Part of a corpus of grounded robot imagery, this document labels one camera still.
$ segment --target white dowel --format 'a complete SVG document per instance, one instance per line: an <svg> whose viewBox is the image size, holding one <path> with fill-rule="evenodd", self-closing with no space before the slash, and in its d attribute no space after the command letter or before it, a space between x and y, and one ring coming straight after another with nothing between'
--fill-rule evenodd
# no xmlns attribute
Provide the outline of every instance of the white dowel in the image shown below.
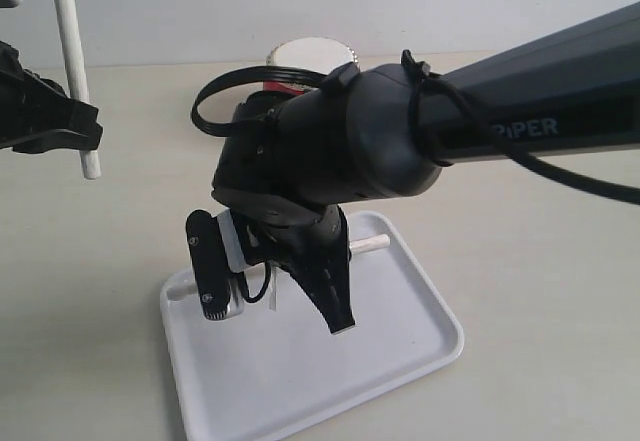
<svg viewBox="0 0 640 441"><path fill-rule="evenodd" d="M69 93L73 99L89 104L89 88L87 74L84 70L84 55L80 42L75 0L54 0L54 2ZM80 162L85 178L96 179L100 177L100 159L97 151L81 151Z"/></svg>
<svg viewBox="0 0 640 441"><path fill-rule="evenodd" d="M389 239L389 236L386 234L379 234L377 236L371 236L370 238L351 241L351 243L349 243L349 249L351 250L351 253L356 256L358 254L384 249L390 244L391 240ZM170 301L180 301L181 299L184 299L191 294L196 294L197 292L198 286L196 285L196 282L193 279L190 279L177 286L171 286L167 290L167 298L169 298Z"/></svg>

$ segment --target white tray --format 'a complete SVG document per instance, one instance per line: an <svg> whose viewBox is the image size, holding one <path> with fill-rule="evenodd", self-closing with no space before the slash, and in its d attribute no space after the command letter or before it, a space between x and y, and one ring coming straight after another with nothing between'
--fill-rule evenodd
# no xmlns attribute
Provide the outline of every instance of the white tray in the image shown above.
<svg viewBox="0 0 640 441"><path fill-rule="evenodd" d="M357 325L335 336L282 272L277 312L265 299L225 321L207 321L196 296L169 301L167 289L190 269L165 283L162 318L190 441L279 440L460 355L460 324L391 223L360 212L349 232L388 234L391 245L352 259Z"/></svg>

